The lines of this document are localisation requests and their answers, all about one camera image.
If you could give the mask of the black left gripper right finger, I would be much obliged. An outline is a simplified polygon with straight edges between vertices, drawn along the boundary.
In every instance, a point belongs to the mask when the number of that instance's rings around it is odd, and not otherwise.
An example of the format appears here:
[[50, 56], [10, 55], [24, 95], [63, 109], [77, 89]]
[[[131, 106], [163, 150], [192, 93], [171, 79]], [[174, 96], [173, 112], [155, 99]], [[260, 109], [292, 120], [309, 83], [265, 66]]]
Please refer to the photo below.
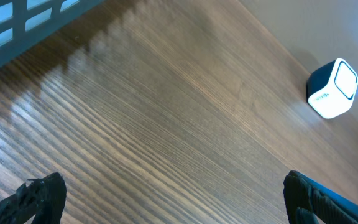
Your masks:
[[292, 170], [283, 182], [284, 201], [290, 224], [358, 223], [358, 205]]

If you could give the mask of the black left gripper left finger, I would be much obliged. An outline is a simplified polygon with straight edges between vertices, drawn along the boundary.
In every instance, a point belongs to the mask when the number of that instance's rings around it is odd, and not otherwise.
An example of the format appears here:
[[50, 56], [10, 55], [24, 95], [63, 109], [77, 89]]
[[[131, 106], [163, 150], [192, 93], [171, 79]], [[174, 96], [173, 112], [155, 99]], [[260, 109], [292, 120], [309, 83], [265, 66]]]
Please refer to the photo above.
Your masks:
[[30, 182], [0, 201], [0, 223], [60, 223], [67, 197], [63, 177], [54, 172]]

